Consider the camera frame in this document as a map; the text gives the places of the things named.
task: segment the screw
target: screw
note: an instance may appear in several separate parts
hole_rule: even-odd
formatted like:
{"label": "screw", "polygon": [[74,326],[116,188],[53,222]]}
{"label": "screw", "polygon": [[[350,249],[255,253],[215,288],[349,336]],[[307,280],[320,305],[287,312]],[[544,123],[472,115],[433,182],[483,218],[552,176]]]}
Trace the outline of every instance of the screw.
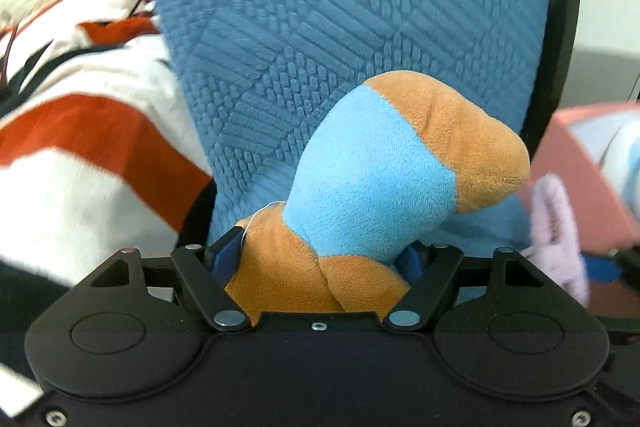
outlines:
{"label": "screw", "polygon": [[213,321],[223,328],[235,328],[242,324],[245,318],[246,317],[242,312],[236,310],[224,310],[216,313],[213,317]]}
{"label": "screw", "polygon": [[60,411],[49,411],[44,419],[51,427],[64,427],[66,425],[66,416]]}
{"label": "screw", "polygon": [[420,322],[420,315],[409,310],[398,310],[389,315],[389,322],[399,328],[408,328]]}
{"label": "screw", "polygon": [[588,411],[578,411],[571,418],[571,427],[587,427],[591,423],[591,414]]}

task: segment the white string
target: white string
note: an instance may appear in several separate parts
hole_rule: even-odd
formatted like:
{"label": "white string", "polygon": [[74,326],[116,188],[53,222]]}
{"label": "white string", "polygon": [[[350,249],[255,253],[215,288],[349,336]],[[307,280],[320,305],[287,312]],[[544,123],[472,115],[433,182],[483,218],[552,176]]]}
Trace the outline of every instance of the white string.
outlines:
{"label": "white string", "polygon": [[240,240],[240,248],[241,249],[244,246],[244,236],[246,235],[246,231],[249,230],[249,227],[251,226],[251,223],[254,220],[254,217],[257,216],[258,214],[260,214],[260,212],[263,211],[265,208],[269,208],[270,206],[273,206],[274,204],[286,203],[286,202],[287,201],[271,201],[271,203],[265,204],[265,206],[263,206],[253,216],[251,216],[251,219],[249,219],[249,222],[247,223],[246,228],[244,229],[244,232],[242,232],[242,239]]}

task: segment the bunny ear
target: bunny ear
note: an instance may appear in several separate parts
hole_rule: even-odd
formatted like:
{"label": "bunny ear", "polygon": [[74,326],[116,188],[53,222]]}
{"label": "bunny ear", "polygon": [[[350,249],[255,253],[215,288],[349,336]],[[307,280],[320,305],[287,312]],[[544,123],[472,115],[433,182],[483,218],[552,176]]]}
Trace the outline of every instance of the bunny ear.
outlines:
{"label": "bunny ear", "polygon": [[540,178],[531,191],[531,241],[536,246],[561,243],[579,251],[574,211],[556,174]]}

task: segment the blue textured cushion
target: blue textured cushion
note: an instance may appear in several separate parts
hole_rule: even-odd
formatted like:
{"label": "blue textured cushion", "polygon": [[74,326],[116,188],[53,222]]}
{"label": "blue textured cushion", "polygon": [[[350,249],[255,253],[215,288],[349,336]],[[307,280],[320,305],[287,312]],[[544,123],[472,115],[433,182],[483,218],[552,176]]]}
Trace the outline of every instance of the blue textured cushion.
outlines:
{"label": "blue textured cushion", "polygon": [[[430,74],[518,132],[548,0],[157,2],[218,184],[215,239],[269,201],[287,198],[322,118],[374,74]],[[486,218],[463,219],[454,228]]]}

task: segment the striped fabric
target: striped fabric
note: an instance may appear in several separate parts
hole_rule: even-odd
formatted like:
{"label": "striped fabric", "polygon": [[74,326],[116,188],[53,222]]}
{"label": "striped fabric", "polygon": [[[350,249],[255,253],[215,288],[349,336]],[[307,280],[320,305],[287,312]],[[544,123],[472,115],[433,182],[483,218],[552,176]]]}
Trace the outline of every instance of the striped fabric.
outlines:
{"label": "striped fabric", "polygon": [[[58,0],[18,28],[8,53],[10,35],[0,40],[0,57],[8,57],[0,95],[4,266],[69,287],[121,247],[173,250],[202,194],[212,194],[151,7]],[[16,333],[2,321],[5,338]],[[0,383],[17,382],[1,373]],[[12,392],[0,389],[0,407],[15,413],[25,404]]]}

